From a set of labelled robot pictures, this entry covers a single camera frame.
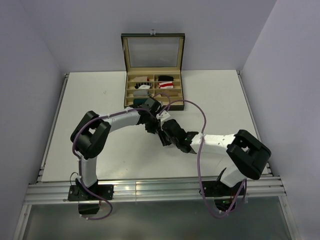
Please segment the brown ribbed sock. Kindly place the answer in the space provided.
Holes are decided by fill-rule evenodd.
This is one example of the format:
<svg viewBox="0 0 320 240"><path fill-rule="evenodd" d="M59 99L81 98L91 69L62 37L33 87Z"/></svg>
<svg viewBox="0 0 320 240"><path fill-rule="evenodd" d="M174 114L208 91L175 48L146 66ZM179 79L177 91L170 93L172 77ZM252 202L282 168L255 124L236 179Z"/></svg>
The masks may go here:
<svg viewBox="0 0 320 240"><path fill-rule="evenodd" d="M180 93L180 91L176 91L173 89L165 89L160 92L160 95L161 96L169 96L169 97L180 97L181 93Z"/></svg>

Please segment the red white striped sock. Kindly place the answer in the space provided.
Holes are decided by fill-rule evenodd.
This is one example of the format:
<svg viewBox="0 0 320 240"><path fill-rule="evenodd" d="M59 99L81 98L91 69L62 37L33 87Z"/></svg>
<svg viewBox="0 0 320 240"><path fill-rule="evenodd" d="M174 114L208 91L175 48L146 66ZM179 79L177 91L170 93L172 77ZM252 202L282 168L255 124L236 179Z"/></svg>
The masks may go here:
<svg viewBox="0 0 320 240"><path fill-rule="evenodd" d="M174 84L172 81L161 81L158 83L159 89L173 89Z"/></svg>

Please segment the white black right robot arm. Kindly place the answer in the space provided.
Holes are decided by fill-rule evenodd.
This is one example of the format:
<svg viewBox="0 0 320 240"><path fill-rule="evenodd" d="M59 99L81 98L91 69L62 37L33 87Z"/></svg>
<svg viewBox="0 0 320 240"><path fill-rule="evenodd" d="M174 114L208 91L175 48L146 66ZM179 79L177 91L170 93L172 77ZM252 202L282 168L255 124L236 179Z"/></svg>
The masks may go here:
<svg viewBox="0 0 320 240"><path fill-rule="evenodd" d="M161 134L165 146L173 144L186 154L228 156L232 165L223 169L216 180L216 189L222 195L229 194L245 179L258 180L272 155L267 146L244 129L229 135L204 134L185 131L175 119L169 119L161 123Z"/></svg>

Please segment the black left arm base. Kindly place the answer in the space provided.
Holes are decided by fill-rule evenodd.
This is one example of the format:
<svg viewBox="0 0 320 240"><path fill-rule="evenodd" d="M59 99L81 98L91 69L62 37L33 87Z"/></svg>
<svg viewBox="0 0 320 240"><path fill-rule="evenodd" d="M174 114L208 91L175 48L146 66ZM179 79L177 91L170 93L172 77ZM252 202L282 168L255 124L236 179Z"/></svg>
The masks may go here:
<svg viewBox="0 0 320 240"><path fill-rule="evenodd" d="M96 184L88 188L92 193L89 193L81 184L72 185L69 188L67 196L68 202L78 202L78 212L81 215L95 215L101 208L101 198L112 200L114 186L112 184Z"/></svg>

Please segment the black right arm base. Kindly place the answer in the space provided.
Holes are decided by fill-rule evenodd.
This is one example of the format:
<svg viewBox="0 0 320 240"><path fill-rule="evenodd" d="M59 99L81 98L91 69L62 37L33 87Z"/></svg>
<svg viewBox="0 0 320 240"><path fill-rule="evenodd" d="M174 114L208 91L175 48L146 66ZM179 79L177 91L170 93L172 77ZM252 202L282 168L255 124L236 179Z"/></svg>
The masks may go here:
<svg viewBox="0 0 320 240"><path fill-rule="evenodd" d="M225 199L214 201L215 206L222 212L226 212L229 209L241 184L241 182L238 182L230 188L219 181L202 181L205 197L226 197Z"/></svg>

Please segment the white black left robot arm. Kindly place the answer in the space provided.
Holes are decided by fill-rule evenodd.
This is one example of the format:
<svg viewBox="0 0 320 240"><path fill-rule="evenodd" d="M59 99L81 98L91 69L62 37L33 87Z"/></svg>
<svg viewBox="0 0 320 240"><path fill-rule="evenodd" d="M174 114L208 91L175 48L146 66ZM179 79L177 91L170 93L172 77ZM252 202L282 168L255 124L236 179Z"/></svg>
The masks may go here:
<svg viewBox="0 0 320 240"><path fill-rule="evenodd" d="M97 158L104 149L110 133L128 127L144 125L148 133L156 134L160 121L156 118L162 105L153 97L133 104L124 110L99 115L90 110L80 120L70 136L72 152L79 161L79 194L91 200L98 193Z"/></svg>

